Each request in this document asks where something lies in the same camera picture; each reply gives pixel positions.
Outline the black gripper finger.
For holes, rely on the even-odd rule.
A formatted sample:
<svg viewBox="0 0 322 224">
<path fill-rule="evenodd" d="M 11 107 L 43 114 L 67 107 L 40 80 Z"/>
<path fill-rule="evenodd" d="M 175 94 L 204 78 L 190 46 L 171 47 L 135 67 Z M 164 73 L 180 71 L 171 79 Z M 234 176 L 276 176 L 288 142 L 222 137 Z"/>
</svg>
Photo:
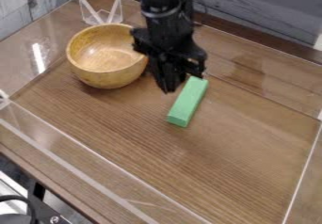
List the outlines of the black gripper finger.
<svg viewBox="0 0 322 224">
<path fill-rule="evenodd" d="M 162 89 L 163 92 L 167 91 L 167 85 L 163 77 L 163 72 L 162 72 L 162 65 L 160 61 L 156 57 L 149 56 L 148 57 L 148 65 L 149 65 L 149 72 L 152 73 L 156 84 L 159 88 Z"/>
<path fill-rule="evenodd" d="M 184 81 L 186 71 L 180 61 L 174 61 L 166 64 L 166 85 L 167 91 L 174 92 L 176 87 Z"/>
</svg>

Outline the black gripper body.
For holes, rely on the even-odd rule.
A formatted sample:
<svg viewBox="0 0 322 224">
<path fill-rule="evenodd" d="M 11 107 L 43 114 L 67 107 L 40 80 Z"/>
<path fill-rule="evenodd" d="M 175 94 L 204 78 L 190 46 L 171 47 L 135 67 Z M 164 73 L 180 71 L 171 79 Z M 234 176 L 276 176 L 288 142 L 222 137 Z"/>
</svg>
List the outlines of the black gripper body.
<svg viewBox="0 0 322 224">
<path fill-rule="evenodd" d="M 166 79 L 166 64 L 180 61 L 186 75 L 199 78 L 204 74 L 207 53 L 194 41 L 192 13 L 190 9 L 171 9 L 163 12 L 144 10 L 145 27 L 133 27 L 133 49 L 160 61 Z"/>
</svg>

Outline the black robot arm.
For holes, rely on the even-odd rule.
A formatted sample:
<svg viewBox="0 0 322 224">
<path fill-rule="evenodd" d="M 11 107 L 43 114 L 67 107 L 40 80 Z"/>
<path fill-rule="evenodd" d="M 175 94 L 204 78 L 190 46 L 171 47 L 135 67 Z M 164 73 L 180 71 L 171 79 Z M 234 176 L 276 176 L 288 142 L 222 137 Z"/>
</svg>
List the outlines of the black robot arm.
<svg viewBox="0 0 322 224">
<path fill-rule="evenodd" d="M 192 0 L 140 0 L 145 27 L 131 30 L 133 50 L 148 57 L 159 88 L 174 92 L 190 74 L 204 73 L 207 53 L 194 41 Z"/>
</svg>

